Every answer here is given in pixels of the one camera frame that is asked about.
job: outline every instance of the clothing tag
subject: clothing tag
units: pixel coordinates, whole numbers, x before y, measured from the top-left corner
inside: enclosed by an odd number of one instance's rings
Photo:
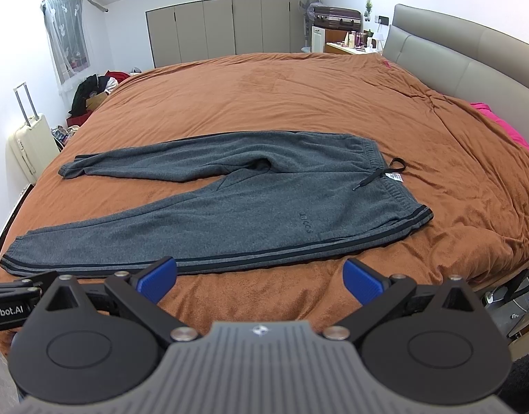
[[[393,180],[398,180],[399,182],[402,182],[403,181],[403,177],[398,173],[398,172],[387,172],[385,173],[385,175],[390,178],[390,179],[393,179]]]

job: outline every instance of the lace curtain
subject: lace curtain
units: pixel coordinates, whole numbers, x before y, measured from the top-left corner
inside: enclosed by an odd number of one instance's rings
[[[44,22],[62,91],[67,92],[84,79],[90,66],[82,27],[82,0],[44,0]]]

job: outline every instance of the luggage handle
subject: luggage handle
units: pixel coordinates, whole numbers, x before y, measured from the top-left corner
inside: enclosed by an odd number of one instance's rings
[[[349,22],[343,21],[343,19],[339,19],[339,26],[354,26],[355,20],[351,20]]]
[[[34,119],[36,121],[38,121],[38,120],[40,120],[40,117],[38,116],[38,113],[36,113],[36,109],[34,108],[34,104],[32,103],[32,99],[31,99],[30,93],[29,93],[29,88],[26,86],[26,82],[23,82],[22,84],[19,84],[17,87],[15,87],[13,89],[13,91],[15,92],[15,98],[17,98],[17,102],[19,103],[19,107],[21,107],[21,112],[23,112],[23,117],[25,118],[27,126],[28,127],[32,127],[31,124],[30,124],[29,117],[27,117],[27,115],[26,115],[25,107],[23,107],[23,105],[22,105],[21,97],[19,96],[18,90],[21,87],[25,87],[26,97],[29,99],[30,106],[32,107],[32,111],[34,113]]]

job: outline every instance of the brown blanket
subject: brown blanket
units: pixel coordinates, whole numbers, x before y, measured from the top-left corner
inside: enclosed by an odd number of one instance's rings
[[[268,129],[347,132],[376,140],[388,163],[407,161],[404,184],[435,217],[407,239],[358,256],[380,273],[424,284],[453,273],[488,282],[529,260],[529,153],[464,101],[379,55],[235,56],[130,78],[46,169],[3,252],[30,229],[113,214],[211,181],[63,180],[57,170],[75,155]],[[182,276],[160,306],[202,333],[214,320],[308,319],[322,329],[358,308],[344,288],[343,263]],[[0,272],[0,281],[11,278]]]

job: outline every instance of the brown suitcase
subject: brown suitcase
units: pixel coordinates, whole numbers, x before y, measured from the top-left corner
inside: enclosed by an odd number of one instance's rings
[[[362,26],[362,14],[355,9],[315,6],[314,16],[313,25],[327,30],[360,32]]]

